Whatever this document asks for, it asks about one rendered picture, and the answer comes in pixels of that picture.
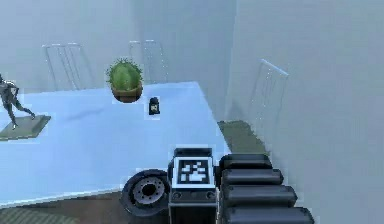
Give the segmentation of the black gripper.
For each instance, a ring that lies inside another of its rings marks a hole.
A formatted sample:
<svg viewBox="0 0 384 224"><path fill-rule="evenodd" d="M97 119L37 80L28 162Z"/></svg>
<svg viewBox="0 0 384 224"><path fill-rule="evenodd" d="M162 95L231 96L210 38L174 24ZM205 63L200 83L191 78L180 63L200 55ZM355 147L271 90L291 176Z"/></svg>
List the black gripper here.
<svg viewBox="0 0 384 224"><path fill-rule="evenodd" d="M148 169L132 176L120 197L128 224L169 224L169 193L168 176L163 170Z"/></svg>

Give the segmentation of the pale blue dining table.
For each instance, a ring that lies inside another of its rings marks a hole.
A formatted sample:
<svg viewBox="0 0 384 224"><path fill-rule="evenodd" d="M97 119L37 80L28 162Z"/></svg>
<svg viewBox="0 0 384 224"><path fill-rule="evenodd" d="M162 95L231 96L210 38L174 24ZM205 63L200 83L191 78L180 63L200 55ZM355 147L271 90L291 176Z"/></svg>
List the pale blue dining table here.
<svg viewBox="0 0 384 224"><path fill-rule="evenodd" d="M147 85L130 104L107 88L20 100L51 120L36 138L0 141L0 208L116 192L139 169L166 168L177 147L229 151L196 82Z"/></svg>

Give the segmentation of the green cactus in brown pot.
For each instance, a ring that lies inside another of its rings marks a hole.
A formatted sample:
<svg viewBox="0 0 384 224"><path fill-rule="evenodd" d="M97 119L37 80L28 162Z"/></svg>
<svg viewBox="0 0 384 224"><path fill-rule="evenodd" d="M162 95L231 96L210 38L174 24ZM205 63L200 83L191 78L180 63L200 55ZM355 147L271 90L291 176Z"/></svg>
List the green cactus in brown pot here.
<svg viewBox="0 0 384 224"><path fill-rule="evenodd" d="M112 95L121 103L139 100L143 91L142 69L131 59L118 58L106 71Z"/></svg>

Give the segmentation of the grey running figure statue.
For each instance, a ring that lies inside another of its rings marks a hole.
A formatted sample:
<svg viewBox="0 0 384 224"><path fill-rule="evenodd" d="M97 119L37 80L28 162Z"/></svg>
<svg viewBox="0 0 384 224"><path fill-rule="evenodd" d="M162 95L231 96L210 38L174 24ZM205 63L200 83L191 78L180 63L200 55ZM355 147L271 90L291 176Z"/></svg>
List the grey running figure statue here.
<svg viewBox="0 0 384 224"><path fill-rule="evenodd" d="M49 115L37 115L20 102L20 88L0 73L0 106L10 122L0 130L0 141L36 138L51 120Z"/></svg>

